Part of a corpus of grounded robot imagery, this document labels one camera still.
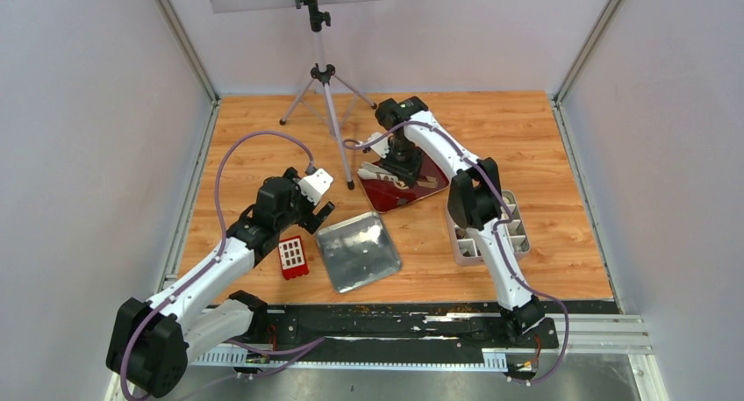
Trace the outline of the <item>silver compartment tin box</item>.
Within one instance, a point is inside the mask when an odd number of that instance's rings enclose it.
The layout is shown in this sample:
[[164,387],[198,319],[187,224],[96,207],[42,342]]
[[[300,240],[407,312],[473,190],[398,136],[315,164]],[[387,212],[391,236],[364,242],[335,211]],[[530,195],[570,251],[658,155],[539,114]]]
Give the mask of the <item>silver compartment tin box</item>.
[[[517,261],[521,261],[530,252],[531,243],[527,236],[515,195],[510,190],[503,190],[502,197],[514,217],[514,220],[507,224],[507,236],[510,239],[510,248]],[[454,254],[454,262],[461,267],[482,265],[483,256],[476,246],[475,240],[469,236],[464,228],[460,228],[454,222],[448,209],[445,209],[444,213]]]

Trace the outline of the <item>red lacquer tray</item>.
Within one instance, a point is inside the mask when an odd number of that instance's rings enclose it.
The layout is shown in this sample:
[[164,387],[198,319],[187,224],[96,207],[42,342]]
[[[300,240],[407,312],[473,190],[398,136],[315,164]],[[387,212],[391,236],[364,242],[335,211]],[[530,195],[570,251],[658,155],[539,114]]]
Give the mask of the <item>red lacquer tray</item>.
[[439,182],[438,186],[434,189],[427,189],[415,184],[408,190],[400,190],[391,182],[358,178],[373,209],[378,213],[387,213],[440,193],[449,185],[449,178],[426,154],[423,155],[423,164],[419,176],[421,175],[436,177]]

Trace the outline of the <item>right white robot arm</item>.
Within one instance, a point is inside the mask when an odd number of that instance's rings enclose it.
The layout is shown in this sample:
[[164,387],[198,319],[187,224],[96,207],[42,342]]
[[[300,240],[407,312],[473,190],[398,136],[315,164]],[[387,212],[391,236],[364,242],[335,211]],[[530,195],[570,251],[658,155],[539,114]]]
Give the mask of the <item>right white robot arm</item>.
[[376,149],[384,169],[407,185],[417,181],[423,156],[428,156],[449,181],[449,217],[474,241],[497,293],[503,320],[501,334],[523,346],[536,334],[545,316],[535,292],[526,284],[508,235],[507,211],[498,165],[458,143],[418,97],[392,98],[376,107],[384,144]]

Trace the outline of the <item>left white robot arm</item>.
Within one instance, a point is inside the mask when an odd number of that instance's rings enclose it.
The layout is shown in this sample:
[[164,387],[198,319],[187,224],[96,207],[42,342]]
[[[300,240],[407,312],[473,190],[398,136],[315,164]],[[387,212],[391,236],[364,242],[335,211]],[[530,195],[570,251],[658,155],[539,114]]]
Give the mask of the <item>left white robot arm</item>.
[[209,304],[231,283],[278,248],[292,226],[315,233],[334,210],[320,205],[333,178],[322,168],[300,176],[294,168],[264,180],[254,204],[224,230],[201,262],[145,301],[131,297],[119,307],[105,359],[120,376],[128,399],[131,385],[143,398],[164,397],[199,356],[234,337],[248,342],[268,333],[268,305],[244,290],[218,307]]

